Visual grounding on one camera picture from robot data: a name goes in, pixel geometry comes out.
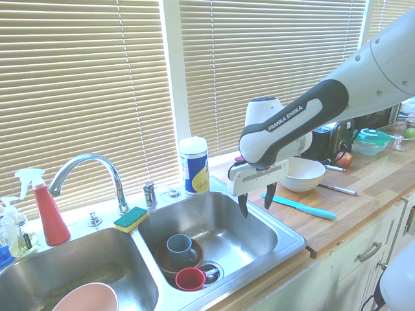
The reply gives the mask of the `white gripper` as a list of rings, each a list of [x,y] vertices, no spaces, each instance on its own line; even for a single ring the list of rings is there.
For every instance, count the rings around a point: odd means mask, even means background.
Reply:
[[[244,218],[248,217],[248,193],[262,187],[267,187],[264,207],[269,209],[275,195],[277,182],[288,174],[289,162],[283,160],[274,163],[265,170],[258,170],[245,161],[234,163],[228,170],[227,190],[233,196],[238,196],[238,204]]]

